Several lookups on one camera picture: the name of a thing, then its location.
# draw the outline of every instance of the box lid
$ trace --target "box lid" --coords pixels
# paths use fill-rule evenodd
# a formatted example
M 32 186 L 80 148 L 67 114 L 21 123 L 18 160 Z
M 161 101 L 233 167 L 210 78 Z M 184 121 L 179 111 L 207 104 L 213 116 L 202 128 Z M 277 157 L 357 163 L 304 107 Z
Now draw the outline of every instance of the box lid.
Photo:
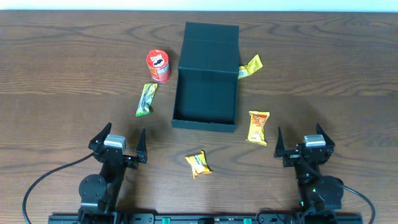
M 178 68 L 239 72 L 239 27 L 187 22 Z

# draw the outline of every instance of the cardboard box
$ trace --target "cardboard box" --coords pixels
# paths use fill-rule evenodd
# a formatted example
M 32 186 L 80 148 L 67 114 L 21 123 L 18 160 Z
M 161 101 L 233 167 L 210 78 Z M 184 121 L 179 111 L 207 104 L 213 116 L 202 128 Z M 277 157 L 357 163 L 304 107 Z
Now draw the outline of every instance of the cardboard box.
M 235 131 L 238 39 L 238 26 L 186 23 L 173 128 Z

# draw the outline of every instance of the wood grain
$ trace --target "wood grain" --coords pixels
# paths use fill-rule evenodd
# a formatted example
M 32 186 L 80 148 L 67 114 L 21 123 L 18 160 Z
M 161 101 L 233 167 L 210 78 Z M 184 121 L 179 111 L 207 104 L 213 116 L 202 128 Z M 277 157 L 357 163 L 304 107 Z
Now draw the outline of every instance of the wood grain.
M 264 67 L 239 81 L 234 134 L 172 129 L 185 21 L 239 25 L 241 63 Z M 23 223 L 23 196 L 50 169 L 90 153 L 108 122 L 134 153 L 147 128 L 148 164 L 127 171 L 119 208 L 165 212 L 244 212 L 298 206 L 293 169 L 273 158 L 277 127 L 287 145 L 319 122 L 336 142 L 321 167 L 368 196 L 376 223 L 398 215 L 398 17 L 295 12 L 0 11 L 0 223 Z M 172 78 L 154 113 L 136 118 L 150 82 L 149 50 L 166 50 Z M 244 139 L 249 110 L 270 111 L 267 147 Z M 211 175 L 192 179 L 184 157 L 205 150 Z M 75 213 L 78 184 L 98 173 L 94 159 L 47 177 L 32 192 L 33 223 Z M 343 211 L 370 209 L 345 192 Z

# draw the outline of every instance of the yellow wrapper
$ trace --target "yellow wrapper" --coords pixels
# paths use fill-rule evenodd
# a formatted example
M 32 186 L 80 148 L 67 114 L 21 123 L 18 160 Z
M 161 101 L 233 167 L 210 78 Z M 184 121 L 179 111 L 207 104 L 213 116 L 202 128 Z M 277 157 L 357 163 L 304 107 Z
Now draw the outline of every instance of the yellow wrapper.
M 243 65 L 239 67 L 238 78 L 244 78 L 252 75 L 254 72 L 262 68 L 262 63 L 259 55 L 254 56 L 254 58 L 248 63 L 248 65 Z
M 193 178 L 195 178 L 199 174 L 212 173 L 212 171 L 210 170 L 210 168 L 207 165 L 204 151 L 201 151 L 200 154 L 187 156 L 185 159 L 191 165 Z
M 251 116 L 250 129 L 246 141 L 256 142 L 266 146 L 267 143 L 264 139 L 264 125 L 269 117 L 269 112 L 249 111 L 249 114 Z

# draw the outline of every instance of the red can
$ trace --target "red can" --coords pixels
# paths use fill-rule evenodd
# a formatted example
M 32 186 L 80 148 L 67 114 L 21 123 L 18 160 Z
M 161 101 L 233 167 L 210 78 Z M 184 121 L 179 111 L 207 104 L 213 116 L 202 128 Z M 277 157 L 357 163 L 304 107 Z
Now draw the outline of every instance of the red can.
M 151 50 L 147 56 L 147 64 L 152 78 L 159 83 L 170 78 L 169 56 L 163 50 Z

